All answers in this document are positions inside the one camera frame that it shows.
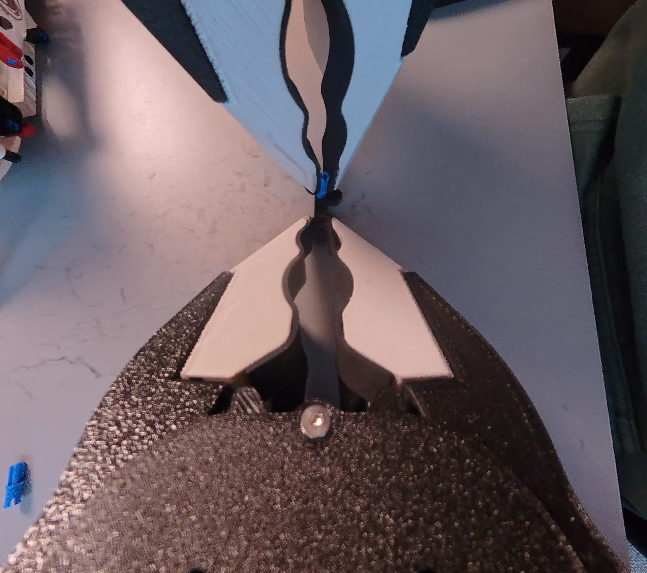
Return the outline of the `grey desk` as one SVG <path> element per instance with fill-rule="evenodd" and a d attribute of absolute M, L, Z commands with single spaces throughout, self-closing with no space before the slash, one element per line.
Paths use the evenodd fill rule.
<path fill-rule="evenodd" d="M 121 0 L 34 0 L 38 135 L 1 181 L 1 561 L 141 346 L 312 210 L 302 185 Z M 336 215 L 420 274 L 512 368 L 626 562 L 552 0 L 436 12 Z"/>

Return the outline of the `toy vehicle chassis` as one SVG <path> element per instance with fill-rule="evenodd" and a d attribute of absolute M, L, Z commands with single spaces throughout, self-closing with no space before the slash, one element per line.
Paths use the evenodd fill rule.
<path fill-rule="evenodd" d="M 1 0 L 1 177 L 21 161 L 24 138 L 35 133 L 37 115 L 35 44 L 48 40 L 26 0 Z"/>

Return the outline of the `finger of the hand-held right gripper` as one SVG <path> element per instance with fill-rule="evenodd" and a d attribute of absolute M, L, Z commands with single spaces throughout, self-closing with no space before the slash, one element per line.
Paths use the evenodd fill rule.
<path fill-rule="evenodd" d="M 413 0 L 324 0 L 324 174 L 338 189 L 402 65 Z"/>
<path fill-rule="evenodd" d="M 226 95 L 224 107 L 308 192 L 321 169 L 309 113 L 288 75 L 292 0 L 181 0 Z"/>

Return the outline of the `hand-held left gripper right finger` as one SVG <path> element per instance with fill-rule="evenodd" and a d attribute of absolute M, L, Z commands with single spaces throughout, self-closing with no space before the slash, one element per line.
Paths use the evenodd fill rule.
<path fill-rule="evenodd" d="M 454 375 L 399 264 L 337 219 L 338 256 L 350 271 L 352 293 L 342 313 L 344 339 L 398 383 Z"/>

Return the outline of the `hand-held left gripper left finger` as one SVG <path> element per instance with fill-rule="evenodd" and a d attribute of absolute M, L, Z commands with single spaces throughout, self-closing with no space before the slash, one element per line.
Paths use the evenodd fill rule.
<path fill-rule="evenodd" d="M 231 383 L 275 357 L 299 329 L 295 297 L 305 284 L 311 242 L 303 217 L 232 269 L 214 312 L 184 366 L 184 380 Z"/>

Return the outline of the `black building beam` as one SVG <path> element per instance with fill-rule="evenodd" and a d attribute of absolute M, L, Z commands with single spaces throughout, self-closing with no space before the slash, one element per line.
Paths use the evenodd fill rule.
<path fill-rule="evenodd" d="M 314 213 L 313 217 L 331 215 L 331 210 L 342 202 L 343 193 L 340 189 L 328 191 L 325 197 L 319 198 L 314 196 Z"/>

